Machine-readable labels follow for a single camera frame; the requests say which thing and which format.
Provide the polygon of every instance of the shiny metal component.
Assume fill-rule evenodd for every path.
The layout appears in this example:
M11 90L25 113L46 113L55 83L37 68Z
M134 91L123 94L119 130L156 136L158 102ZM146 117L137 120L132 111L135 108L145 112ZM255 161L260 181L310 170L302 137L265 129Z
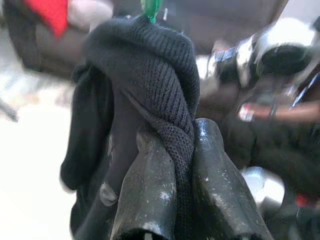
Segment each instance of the shiny metal component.
M111 207L118 201L115 191L107 182L101 185L99 194L101 202L106 207Z
M250 64L253 59L254 36L240 42L237 48L236 66L239 74L239 81L242 88L248 86L251 80Z
M200 77L200 96L207 98L216 92L220 85L217 71L216 55L199 55L196 57L196 65Z
M249 167L241 174L262 215L266 211L275 212L282 206L285 185L279 176L262 167Z
M315 54L313 48L318 39L318 32L312 27L294 18L282 18L271 25L256 41L257 69L264 64L263 57L270 51L275 53L281 47L289 51L298 50L297 59L311 59Z

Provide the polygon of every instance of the machine part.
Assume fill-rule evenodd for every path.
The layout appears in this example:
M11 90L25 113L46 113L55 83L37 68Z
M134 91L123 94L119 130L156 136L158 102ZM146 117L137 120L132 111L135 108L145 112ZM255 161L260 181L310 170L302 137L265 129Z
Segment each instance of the machine part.
M241 171L254 201L263 215L276 212L282 206L285 185L282 179L262 167L249 167Z
M256 42L257 73L296 74L312 61L318 32L294 18L282 18Z
M196 65L200 77L200 96L208 98L209 95L216 92L220 85L218 76L216 55L199 55L196 57Z
M236 66L239 74L239 81L242 88L249 85L252 75L250 73L253 61L253 39L254 36L240 42L237 47Z
M316 87L318 84L320 83L320 73L318 73L312 80L311 82L308 84L308 86L306 86L301 92L300 94L296 97L296 99L294 100L292 106L296 106L297 104L301 103L304 101L304 96L306 95L306 93L310 90L313 89L314 87Z

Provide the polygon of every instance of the green object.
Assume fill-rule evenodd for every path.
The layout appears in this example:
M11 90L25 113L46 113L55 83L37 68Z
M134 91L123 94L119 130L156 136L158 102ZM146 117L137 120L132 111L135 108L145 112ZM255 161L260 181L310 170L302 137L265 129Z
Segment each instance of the green object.
M162 0L141 0L144 14L150 19L151 23L156 22L156 17L161 7Z

